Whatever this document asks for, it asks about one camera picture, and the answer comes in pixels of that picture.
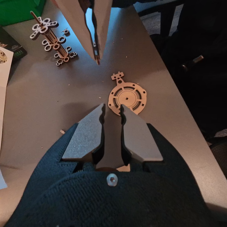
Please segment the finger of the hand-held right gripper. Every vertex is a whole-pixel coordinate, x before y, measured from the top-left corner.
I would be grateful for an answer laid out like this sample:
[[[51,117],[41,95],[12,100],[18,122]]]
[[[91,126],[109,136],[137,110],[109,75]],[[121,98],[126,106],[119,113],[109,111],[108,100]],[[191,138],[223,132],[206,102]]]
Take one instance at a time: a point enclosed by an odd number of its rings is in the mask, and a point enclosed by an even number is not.
[[[112,0],[90,0],[94,25],[94,54],[98,65],[106,46],[112,2]]]
[[[86,12],[91,2],[89,0],[52,0],[52,3],[59,8],[84,50],[97,62],[92,36],[86,21]]]

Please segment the black printed box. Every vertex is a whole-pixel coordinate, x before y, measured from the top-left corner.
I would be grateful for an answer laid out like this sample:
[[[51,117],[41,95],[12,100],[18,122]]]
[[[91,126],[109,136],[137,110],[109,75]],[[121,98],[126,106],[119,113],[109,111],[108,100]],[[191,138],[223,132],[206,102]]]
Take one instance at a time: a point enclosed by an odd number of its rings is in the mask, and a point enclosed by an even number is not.
[[[0,27],[0,46],[13,52],[13,64],[27,55],[27,51],[2,27]]]

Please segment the dark bag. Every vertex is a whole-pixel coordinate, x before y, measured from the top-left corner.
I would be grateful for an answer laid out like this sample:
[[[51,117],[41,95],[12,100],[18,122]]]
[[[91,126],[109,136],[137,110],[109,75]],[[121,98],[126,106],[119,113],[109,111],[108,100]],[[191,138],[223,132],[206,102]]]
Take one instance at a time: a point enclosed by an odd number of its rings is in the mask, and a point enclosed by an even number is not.
[[[227,1],[186,0],[177,30],[150,36],[206,141],[227,129]]]

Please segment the round wooden disc part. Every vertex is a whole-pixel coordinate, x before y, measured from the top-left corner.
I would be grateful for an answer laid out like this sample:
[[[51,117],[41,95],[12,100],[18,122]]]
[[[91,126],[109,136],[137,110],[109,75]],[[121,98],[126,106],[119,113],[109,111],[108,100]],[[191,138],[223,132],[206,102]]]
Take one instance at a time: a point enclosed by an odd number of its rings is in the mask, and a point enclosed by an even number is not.
[[[116,81],[116,86],[109,94],[108,107],[117,115],[120,115],[120,107],[124,104],[135,114],[142,112],[146,105],[147,93],[139,84],[123,81],[123,72],[111,76]]]

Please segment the wooden ringed tower model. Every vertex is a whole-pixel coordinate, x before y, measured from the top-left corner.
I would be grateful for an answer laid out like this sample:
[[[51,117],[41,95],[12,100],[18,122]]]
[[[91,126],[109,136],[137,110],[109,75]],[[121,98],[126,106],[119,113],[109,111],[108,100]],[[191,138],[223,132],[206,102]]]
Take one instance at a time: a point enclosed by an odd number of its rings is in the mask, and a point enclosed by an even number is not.
[[[59,26],[57,21],[52,21],[50,18],[42,19],[41,16],[37,17],[33,11],[30,11],[30,14],[36,21],[36,24],[32,27],[33,33],[30,35],[30,39],[36,40],[39,35],[45,37],[42,45],[46,52],[56,51],[54,54],[54,58],[57,59],[56,66],[60,66],[78,56],[76,52],[72,51],[70,46],[65,48],[62,46],[66,42],[65,37],[61,36],[58,38],[52,31],[52,28]]]

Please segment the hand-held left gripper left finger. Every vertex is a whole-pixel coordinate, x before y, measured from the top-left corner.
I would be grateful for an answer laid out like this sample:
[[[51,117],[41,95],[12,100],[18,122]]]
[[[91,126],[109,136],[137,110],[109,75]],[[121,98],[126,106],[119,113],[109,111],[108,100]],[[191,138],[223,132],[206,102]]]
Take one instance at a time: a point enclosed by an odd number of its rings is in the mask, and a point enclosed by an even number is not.
[[[90,162],[97,165],[104,156],[104,117],[106,105],[100,104],[78,123],[62,156],[62,161]]]

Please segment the green box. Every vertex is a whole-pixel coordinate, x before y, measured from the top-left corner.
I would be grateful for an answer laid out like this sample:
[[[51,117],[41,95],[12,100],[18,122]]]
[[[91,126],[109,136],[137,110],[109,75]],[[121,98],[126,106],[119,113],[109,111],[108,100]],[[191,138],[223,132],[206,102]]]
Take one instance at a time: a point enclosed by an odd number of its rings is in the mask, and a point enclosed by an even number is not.
[[[8,26],[34,19],[30,11],[39,17],[42,15],[46,0],[1,0],[0,26]]]

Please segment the black metal frame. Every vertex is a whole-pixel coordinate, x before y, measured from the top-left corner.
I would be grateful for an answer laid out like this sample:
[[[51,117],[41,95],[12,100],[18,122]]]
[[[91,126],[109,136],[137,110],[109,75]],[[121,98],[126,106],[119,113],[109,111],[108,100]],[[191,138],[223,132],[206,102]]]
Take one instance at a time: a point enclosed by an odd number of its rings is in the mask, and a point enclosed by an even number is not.
[[[177,6],[185,3],[185,0],[157,0],[154,2],[134,4],[134,8],[139,17],[149,15],[151,13],[160,13],[160,35],[168,37]]]

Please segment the white instruction sheet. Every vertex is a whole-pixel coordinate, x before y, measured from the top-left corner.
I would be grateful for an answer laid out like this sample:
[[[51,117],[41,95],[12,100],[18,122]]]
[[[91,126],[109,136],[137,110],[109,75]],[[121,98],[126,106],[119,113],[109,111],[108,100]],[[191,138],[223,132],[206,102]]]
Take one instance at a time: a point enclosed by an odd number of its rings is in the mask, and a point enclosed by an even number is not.
[[[0,146],[2,143],[6,87],[8,83],[12,60],[13,52],[0,47]]]

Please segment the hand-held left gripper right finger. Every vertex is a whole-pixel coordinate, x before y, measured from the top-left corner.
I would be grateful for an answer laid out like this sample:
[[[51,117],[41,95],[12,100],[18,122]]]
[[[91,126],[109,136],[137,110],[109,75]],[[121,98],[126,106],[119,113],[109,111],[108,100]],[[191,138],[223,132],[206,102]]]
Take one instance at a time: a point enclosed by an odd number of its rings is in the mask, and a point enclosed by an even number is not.
[[[124,165],[132,160],[139,163],[161,162],[163,157],[147,123],[126,105],[121,104],[121,156]]]

